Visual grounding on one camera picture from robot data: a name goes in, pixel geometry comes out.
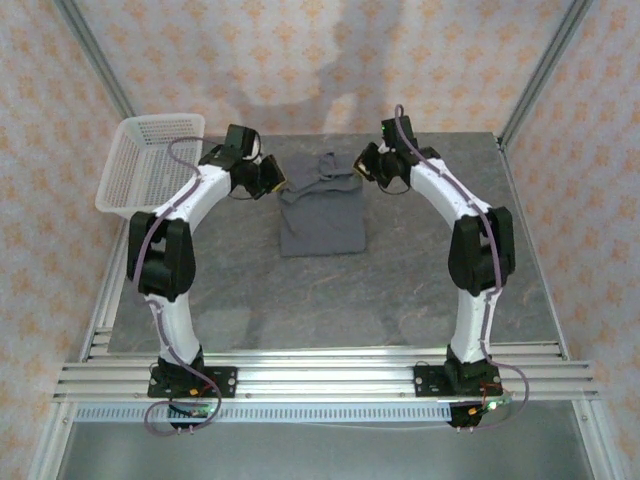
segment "marble tabletop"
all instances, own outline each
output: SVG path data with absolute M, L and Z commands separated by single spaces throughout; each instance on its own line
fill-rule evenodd
M 479 198 L 514 215 L 516 271 L 498 301 L 492 341 L 556 340 L 538 268 L 501 158 L 490 133 L 417 134 Z M 352 153 L 376 135 L 263 138 L 276 158 L 296 152 Z M 392 184 L 390 189 L 401 190 Z M 194 330 L 205 351 L 446 345 L 457 292 L 447 270 L 451 232 L 423 197 L 390 196 L 365 184 L 364 253 L 281 258 L 280 212 L 273 195 L 220 202 L 194 234 L 197 262 L 190 291 Z M 134 305 L 125 280 L 109 350 L 157 352 L 146 307 Z

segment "wall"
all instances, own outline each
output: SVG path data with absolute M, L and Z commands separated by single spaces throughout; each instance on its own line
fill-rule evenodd
M 0 4 L 0 464 L 24 478 L 117 221 L 93 206 L 118 117 L 49 0 Z
M 640 478 L 640 3 L 594 2 L 509 150 L 555 308 Z
M 499 133 L 571 0 L 81 0 L 139 113 L 263 133 Z

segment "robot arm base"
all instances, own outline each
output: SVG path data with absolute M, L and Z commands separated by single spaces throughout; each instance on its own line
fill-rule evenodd
M 235 397 L 238 378 L 237 367 L 205 366 L 202 347 L 190 366 L 214 380 L 220 389 L 222 398 Z M 147 396 L 149 398 L 213 398 L 216 396 L 213 390 L 205 390 L 205 387 L 206 384 L 202 379 L 180 365 L 158 357 L 158 365 L 151 370 Z

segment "white plastic basket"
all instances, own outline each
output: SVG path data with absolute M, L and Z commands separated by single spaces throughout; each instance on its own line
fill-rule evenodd
M 193 175 L 169 157 L 167 146 L 176 138 L 203 134 L 204 117 L 198 114 L 144 115 L 120 122 L 100 179 L 96 208 L 129 219 L 135 212 L 151 212 L 167 202 Z M 202 142 L 180 142 L 173 151 L 196 165 Z

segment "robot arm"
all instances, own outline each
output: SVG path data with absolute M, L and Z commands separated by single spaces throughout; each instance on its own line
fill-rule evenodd
M 409 117 L 400 117 L 409 142 L 418 148 Z M 367 180 L 386 188 L 394 177 L 429 200 L 452 229 L 449 273 L 458 287 L 456 329 L 448 348 L 445 370 L 455 394 L 478 392 L 481 382 L 492 383 L 495 368 L 488 364 L 489 333 L 500 292 L 487 234 L 479 217 L 482 212 L 491 226 L 498 250 L 502 284 L 515 270 L 513 220 L 504 208 L 491 208 L 462 185 L 433 148 L 421 149 L 428 163 L 419 162 L 401 140 L 395 119 L 382 122 L 384 142 L 370 143 L 354 168 Z
M 261 156 L 259 138 L 251 129 L 229 126 L 224 145 L 216 147 L 200 161 L 197 189 L 166 216 L 145 253 L 138 290 L 152 309 L 162 309 L 162 327 L 167 342 L 160 335 L 158 364 L 161 370 L 168 372 L 165 377 L 175 379 L 176 372 L 181 372 L 174 368 L 179 362 L 169 352 L 169 345 L 184 363 L 194 368 L 202 367 L 202 347 L 193 332 L 188 297 L 195 278 L 192 242 L 195 229 L 237 185 L 244 186 L 254 199 L 258 199 L 276 190 L 284 181 L 273 156 Z M 151 225 L 192 189 L 196 178 L 192 177 L 171 200 L 152 213 L 138 212 L 131 218 L 127 259 L 129 279 L 133 279 L 140 249 Z M 182 383 L 188 384 L 189 381 L 186 376 Z M 182 388 L 172 390 L 175 394 Z

